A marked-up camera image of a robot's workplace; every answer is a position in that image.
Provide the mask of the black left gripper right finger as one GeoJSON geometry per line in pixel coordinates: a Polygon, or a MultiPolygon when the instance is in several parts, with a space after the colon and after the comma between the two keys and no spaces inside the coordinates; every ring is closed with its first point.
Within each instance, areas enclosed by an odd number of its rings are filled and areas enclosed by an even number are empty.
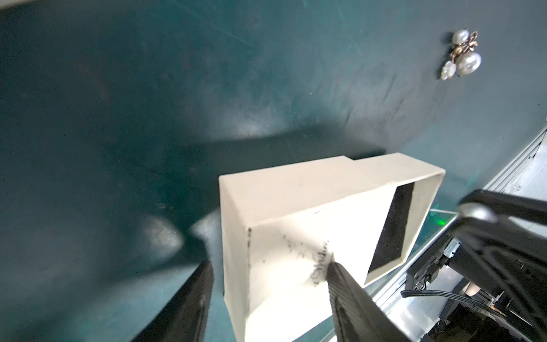
{"type": "Polygon", "coordinates": [[[326,281],[338,341],[407,341],[343,265],[332,262],[326,281]]]}

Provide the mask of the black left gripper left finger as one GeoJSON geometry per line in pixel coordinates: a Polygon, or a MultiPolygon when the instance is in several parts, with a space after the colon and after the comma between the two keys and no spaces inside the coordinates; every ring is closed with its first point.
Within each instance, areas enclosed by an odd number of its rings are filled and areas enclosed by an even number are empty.
{"type": "Polygon", "coordinates": [[[134,341],[203,341],[214,286],[210,261],[202,262],[134,341]]]}

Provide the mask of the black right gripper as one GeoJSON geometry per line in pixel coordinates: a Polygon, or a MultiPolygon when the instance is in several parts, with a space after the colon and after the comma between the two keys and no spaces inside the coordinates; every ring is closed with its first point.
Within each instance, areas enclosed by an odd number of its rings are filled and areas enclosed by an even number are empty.
{"type": "Polygon", "coordinates": [[[546,238],[511,218],[545,225],[546,202],[475,190],[459,211],[449,233],[467,257],[468,280],[500,289],[513,306],[501,318],[530,341],[545,341],[546,238]]]}

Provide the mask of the pearl bow earring pile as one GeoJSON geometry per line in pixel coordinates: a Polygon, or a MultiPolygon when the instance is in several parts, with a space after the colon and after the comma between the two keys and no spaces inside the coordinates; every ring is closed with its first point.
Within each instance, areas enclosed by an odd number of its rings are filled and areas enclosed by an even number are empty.
{"type": "Polygon", "coordinates": [[[462,77],[474,73],[482,63],[476,52],[478,32],[468,28],[460,29],[452,35],[448,60],[440,69],[440,80],[447,81],[455,76],[462,77]]]}

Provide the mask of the cream jewelry box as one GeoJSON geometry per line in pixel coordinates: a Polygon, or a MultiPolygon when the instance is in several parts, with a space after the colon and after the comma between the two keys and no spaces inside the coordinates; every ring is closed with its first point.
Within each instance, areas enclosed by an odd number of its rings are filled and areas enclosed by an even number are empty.
{"type": "Polygon", "coordinates": [[[294,341],[332,314],[329,264],[367,286],[410,256],[444,178],[402,153],[219,178],[224,300],[238,341],[294,341]]]}

